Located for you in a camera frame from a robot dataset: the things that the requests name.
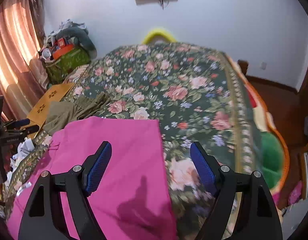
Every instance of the floral blanket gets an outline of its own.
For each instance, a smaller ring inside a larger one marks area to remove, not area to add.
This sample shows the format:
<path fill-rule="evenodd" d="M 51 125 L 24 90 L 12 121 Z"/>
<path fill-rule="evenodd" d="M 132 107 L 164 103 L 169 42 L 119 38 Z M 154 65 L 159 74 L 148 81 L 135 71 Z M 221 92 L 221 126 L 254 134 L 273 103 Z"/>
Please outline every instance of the floral blanket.
<path fill-rule="evenodd" d="M 159 119 L 169 194 L 180 239 L 194 239 L 214 199 L 204 190 L 189 147 L 199 141 L 219 163 L 237 172 L 261 170 L 260 132 L 253 122 L 246 89 L 222 52 L 183 43 L 136 45 L 115 49 L 86 68 L 63 100 L 105 91 L 112 101 L 102 118 Z M 9 216 L 16 189 L 29 178 L 50 137 L 13 174 L 5 189 Z M 225 236 L 237 216 L 237 203 Z"/>

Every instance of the wall outlet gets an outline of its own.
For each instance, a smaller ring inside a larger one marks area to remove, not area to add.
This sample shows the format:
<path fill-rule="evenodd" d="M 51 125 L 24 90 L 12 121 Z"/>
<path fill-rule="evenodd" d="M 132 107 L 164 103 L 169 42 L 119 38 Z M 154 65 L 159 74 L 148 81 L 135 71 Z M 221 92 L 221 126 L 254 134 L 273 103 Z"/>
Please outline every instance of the wall outlet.
<path fill-rule="evenodd" d="M 267 63 L 266 63 L 266 62 L 260 63 L 260 68 L 261 68 L 262 70 L 265 70 L 266 67 L 267 67 Z"/>

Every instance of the pink cloth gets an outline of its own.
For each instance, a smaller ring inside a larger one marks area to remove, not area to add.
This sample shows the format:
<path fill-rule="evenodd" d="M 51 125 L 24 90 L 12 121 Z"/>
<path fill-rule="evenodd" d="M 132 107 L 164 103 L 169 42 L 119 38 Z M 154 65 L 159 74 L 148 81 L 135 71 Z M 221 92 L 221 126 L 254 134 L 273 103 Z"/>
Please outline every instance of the pink cloth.
<path fill-rule="evenodd" d="M 277 205 L 278 205 L 278 202 L 279 202 L 279 198 L 280 198 L 280 192 L 278 192 L 278 193 L 272 195 L 272 197 L 273 197 L 273 200 L 274 200 L 274 202 L 275 202 L 275 205 L 277 206 Z"/>
<path fill-rule="evenodd" d="M 158 120 L 93 116 L 71 122 L 54 134 L 29 181 L 34 185 L 44 170 L 56 174 L 82 164 L 102 141 L 112 144 L 112 158 L 88 201 L 107 239 L 175 239 L 176 221 L 168 194 Z M 15 199 L 7 222 L 15 240 L 32 188 Z M 70 235 L 78 239 L 66 193 L 61 193 L 61 199 Z"/>
<path fill-rule="evenodd" d="M 302 181 L 300 180 L 298 181 L 297 185 L 295 186 L 295 188 L 292 190 L 292 192 L 289 195 L 288 206 L 298 202 L 301 196 L 301 188 L 302 188 Z"/>

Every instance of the green bag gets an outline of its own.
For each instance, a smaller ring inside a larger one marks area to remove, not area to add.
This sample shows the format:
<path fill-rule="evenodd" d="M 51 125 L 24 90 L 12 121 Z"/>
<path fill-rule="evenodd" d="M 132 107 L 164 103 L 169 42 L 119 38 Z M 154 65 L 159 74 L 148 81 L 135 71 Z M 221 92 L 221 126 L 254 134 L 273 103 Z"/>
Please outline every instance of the green bag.
<path fill-rule="evenodd" d="M 69 73 L 71 73 L 77 66 L 88 64 L 91 62 L 86 51 L 77 47 L 70 52 L 61 56 L 52 64 L 46 64 L 46 72 L 49 76 L 50 83 L 53 85 L 61 84 Z"/>

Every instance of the blue gripper pad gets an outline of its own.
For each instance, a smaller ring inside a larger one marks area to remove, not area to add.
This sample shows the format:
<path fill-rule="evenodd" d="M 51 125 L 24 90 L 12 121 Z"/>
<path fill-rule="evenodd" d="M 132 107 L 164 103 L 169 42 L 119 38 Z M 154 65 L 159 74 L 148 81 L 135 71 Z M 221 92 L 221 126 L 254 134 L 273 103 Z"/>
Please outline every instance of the blue gripper pad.
<path fill-rule="evenodd" d="M 107 164 L 112 156 L 112 146 L 110 143 L 107 143 L 105 148 L 102 150 L 100 156 L 95 161 L 94 166 L 92 167 L 90 173 L 87 175 L 87 185 L 85 191 L 91 195 L 94 191 L 97 190 L 98 185 L 101 182 L 101 179 L 106 170 Z"/>
<path fill-rule="evenodd" d="M 202 154 L 206 153 L 201 153 L 195 143 L 192 143 L 190 154 L 205 190 L 215 196 L 217 192 L 217 188 L 215 186 L 215 175 L 202 156 Z"/>

